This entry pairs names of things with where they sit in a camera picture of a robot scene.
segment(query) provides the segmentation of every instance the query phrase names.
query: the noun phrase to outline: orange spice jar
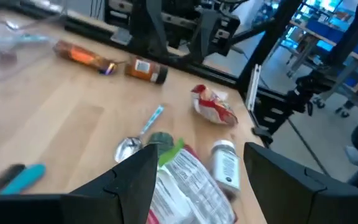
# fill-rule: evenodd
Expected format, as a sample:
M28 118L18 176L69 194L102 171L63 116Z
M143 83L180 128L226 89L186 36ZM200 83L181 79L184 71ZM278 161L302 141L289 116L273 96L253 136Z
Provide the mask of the orange spice jar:
M64 40L59 40L53 50L62 58L97 69L102 75L111 75L117 69L117 64L114 61Z
M162 85L167 78L168 67L149 60L131 56L125 65L125 74Z

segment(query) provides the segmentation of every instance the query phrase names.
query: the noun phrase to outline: spice bottle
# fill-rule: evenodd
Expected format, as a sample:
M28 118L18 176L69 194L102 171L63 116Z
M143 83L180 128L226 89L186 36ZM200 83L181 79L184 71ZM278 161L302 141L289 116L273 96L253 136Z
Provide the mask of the spice bottle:
M97 69L102 75L110 75L117 68L117 65L112 60L64 40L59 40L53 50L62 58L80 62Z
M228 140L218 140L212 148L211 175L232 200L240 191L239 157L234 144Z
M125 74L156 84L163 84L168 68L140 57L131 56L125 66Z

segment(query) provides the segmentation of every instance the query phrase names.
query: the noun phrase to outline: jar label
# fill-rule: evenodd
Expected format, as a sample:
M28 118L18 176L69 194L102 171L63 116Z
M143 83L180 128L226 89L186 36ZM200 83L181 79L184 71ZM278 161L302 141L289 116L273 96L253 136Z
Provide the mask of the jar label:
M152 78L150 79L151 82L155 82L157 81L158 78L158 74L157 73L153 73Z
M136 60L135 69L140 72L148 73L150 70L150 63L142 60Z

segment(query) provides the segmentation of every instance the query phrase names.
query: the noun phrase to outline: blue spoon handle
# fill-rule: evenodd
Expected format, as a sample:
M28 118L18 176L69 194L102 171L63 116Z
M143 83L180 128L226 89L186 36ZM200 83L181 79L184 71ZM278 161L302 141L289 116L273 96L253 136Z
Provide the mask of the blue spoon handle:
M151 127L151 125L154 123L154 121L160 116L162 111L164 110L164 107L162 105L158 106L158 108L155 110L154 114L150 117L149 121L146 123L146 125L143 127L142 131L139 134L139 138L146 133L146 131Z
M4 189L1 195L19 194L24 189L30 187L45 174L45 165L36 164L23 170L15 179L12 180Z

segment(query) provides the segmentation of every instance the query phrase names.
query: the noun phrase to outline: spoon handle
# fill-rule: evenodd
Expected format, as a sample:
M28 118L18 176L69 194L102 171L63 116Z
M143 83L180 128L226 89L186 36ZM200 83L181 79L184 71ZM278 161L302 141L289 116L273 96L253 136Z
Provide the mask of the spoon handle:
M139 138L146 133L146 131L149 129L149 127L154 123L154 121L160 116L162 111L164 110L164 107L162 105L158 106L158 108L155 110L154 114L150 117L149 121L146 123L146 125L143 127L142 131L139 134Z

